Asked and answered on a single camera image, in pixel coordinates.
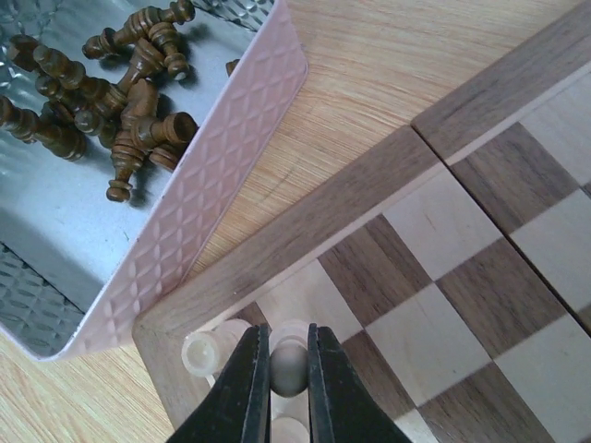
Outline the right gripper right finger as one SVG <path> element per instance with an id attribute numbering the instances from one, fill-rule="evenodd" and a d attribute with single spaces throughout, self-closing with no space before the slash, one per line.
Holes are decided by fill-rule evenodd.
<path id="1" fill-rule="evenodd" d="M 331 328 L 308 327 L 308 417 L 312 442 L 405 442 L 373 400 Z"/>

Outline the white chess rook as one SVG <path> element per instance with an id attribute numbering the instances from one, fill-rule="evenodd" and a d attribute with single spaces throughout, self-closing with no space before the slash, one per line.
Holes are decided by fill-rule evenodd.
<path id="1" fill-rule="evenodd" d="M 251 324 L 243 319 L 225 320 L 211 330 L 197 330 L 185 337 L 181 358 L 185 369 L 195 377 L 205 378 L 212 386 L 245 331 Z"/>

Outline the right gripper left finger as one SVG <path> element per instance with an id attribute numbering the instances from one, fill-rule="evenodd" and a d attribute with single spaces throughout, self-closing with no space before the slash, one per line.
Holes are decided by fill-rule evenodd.
<path id="1" fill-rule="evenodd" d="M 174 442 L 271 440 L 270 327 L 248 328 L 210 393 L 173 433 Z"/>

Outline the white chess pawn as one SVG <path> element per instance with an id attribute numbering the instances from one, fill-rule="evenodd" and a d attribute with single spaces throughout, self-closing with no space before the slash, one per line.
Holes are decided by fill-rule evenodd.
<path id="1" fill-rule="evenodd" d="M 271 349 L 271 442 L 309 442 L 308 323 L 274 328 Z"/>

